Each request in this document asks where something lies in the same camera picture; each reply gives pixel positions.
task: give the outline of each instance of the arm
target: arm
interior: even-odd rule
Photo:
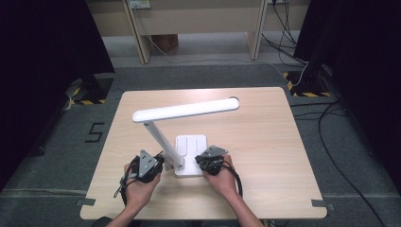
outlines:
[[[223,157],[224,161],[234,167],[230,155],[225,154]],[[203,177],[216,190],[216,192],[218,192],[220,196],[228,202],[242,227],[264,226],[249,208],[247,203],[236,192],[235,178],[229,170],[222,168],[216,176],[203,172]]]
[[[129,165],[124,166],[124,170],[127,171]],[[127,206],[124,210],[112,220],[107,226],[128,226],[133,218],[144,208],[150,201],[151,194],[157,183],[160,181],[161,174],[157,174],[154,180],[150,183],[134,182],[133,179],[128,179],[128,185],[126,190],[127,195]]]

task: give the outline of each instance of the gray carpet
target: gray carpet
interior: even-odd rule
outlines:
[[[285,72],[293,70],[277,65]],[[0,226],[90,226],[79,216],[77,202],[85,197],[112,124],[119,98],[125,91],[280,86],[290,105],[331,102],[336,97],[293,97],[276,69],[266,64],[118,68],[105,104],[75,105],[60,115],[44,145],[45,154],[25,158],[0,194]],[[367,204],[331,163],[319,137],[317,113],[327,105],[294,106],[292,111],[325,201],[334,206],[317,220],[291,220],[287,226],[380,226]],[[322,120],[322,135],[338,167],[366,196],[388,227],[401,226],[401,199],[383,166],[340,104]],[[103,132],[98,143],[89,134]]]

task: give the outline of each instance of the table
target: table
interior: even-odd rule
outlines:
[[[140,149],[161,151],[142,124],[131,120],[137,110],[182,105],[236,96],[238,110],[157,122],[174,145],[177,135],[205,134],[208,145],[226,148],[233,158],[244,200],[258,218],[324,218],[322,201],[305,148],[284,91],[277,87],[126,92],[121,98],[83,205],[84,219],[114,218],[124,208],[113,198],[123,166]],[[149,204],[138,219],[235,218],[228,204],[200,178],[177,179],[164,171]]]
[[[183,33],[244,32],[257,58],[267,0],[152,0],[151,9],[130,9],[129,1],[123,3],[142,63],[152,49],[147,36]]]

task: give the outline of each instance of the person's left hand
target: person's left hand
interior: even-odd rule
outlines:
[[[130,164],[126,164],[124,166],[124,172],[127,171],[129,168]],[[139,181],[136,181],[134,183],[131,183],[134,181],[134,179],[128,179],[127,184],[130,183],[127,186],[126,189],[126,196],[127,196],[127,208],[129,207],[136,207],[142,209],[144,206],[148,204],[150,201],[150,197],[153,193],[154,188],[156,187],[157,183],[159,183],[161,178],[161,173],[157,174],[156,177],[153,179],[152,182],[149,183],[141,183]]]

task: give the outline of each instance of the white desk lamp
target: white desk lamp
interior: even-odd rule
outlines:
[[[238,98],[230,97],[215,101],[137,111],[133,113],[132,120],[135,123],[144,123],[150,134],[169,156],[165,156],[166,161],[174,166],[174,172],[178,177],[195,177],[202,174],[199,165],[195,161],[195,157],[201,155],[207,149],[206,136],[179,135],[176,138],[176,148],[173,148],[162,132],[156,127],[154,121],[228,112],[238,108]]]

